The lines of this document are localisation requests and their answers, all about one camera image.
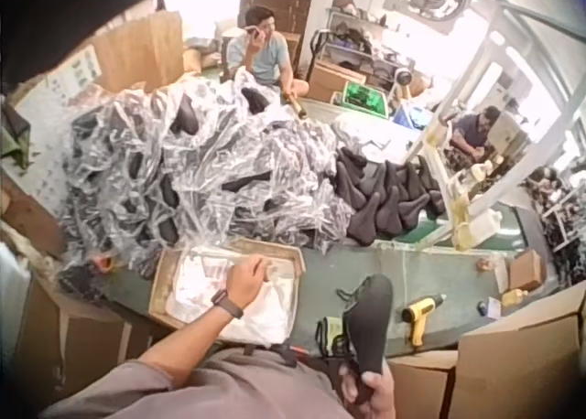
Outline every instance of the green crate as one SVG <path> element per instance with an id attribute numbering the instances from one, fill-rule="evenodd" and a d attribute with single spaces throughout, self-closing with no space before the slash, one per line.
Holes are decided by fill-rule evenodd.
<path id="1" fill-rule="evenodd" d="M 342 106 L 388 119 L 388 106 L 385 95 L 374 88 L 356 82 L 346 82 L 342 93 Z"/>

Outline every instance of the yellow heat gun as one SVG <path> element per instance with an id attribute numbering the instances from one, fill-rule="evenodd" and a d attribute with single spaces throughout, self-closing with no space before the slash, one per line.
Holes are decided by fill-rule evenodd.
<path id="1" fill-rule="evenodd" d="M 413 325 L 411 344 L 418 348 L 423 344 L 423 333 L 428 315 L 446 299 L 445 294 L 428 295 L 412 303 L 401 311 L 401 319 Z"/>

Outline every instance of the mobile phone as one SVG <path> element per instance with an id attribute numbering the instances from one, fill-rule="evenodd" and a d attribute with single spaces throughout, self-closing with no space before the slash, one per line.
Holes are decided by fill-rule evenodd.
<path id="1" fill-rule="evenodd" d="M 248 35 L 253 35 L 255 38 L 258 37 L 258 34 L 260 33 L 260 30 L 257 26 L 247 26 L 244 28 L 244 30 L 246 30 Z"/>

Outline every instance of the man in dark shirt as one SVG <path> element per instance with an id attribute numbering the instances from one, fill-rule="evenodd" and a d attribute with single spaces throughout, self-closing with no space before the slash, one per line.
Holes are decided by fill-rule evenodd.
<path id="1" fill-rule="evenodd" d="M 453 123 L 451 143 L 462 152 L 479 161 L 484 156 L 484 145 L 488 133 L 501 111 L 489 106 L 480 114 L 466 114 Z"/>

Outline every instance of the gray sleeve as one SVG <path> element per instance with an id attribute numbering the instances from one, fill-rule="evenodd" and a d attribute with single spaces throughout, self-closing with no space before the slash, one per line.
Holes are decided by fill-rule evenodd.
<path id="1" fill-rule="evenodd" d="M 144 396 L 172 389 L 171 378 L 164 371 L 141 361 L 128 361 L 81 392 L 51 405 L 40 418 L 101 419 Z"/>
<path id="2" fill-rule="evenodd" d="M 287 40 L 283 36 L 277 38 L 277 64 L 280 69 L 284 69 L 291 64 Z"/>

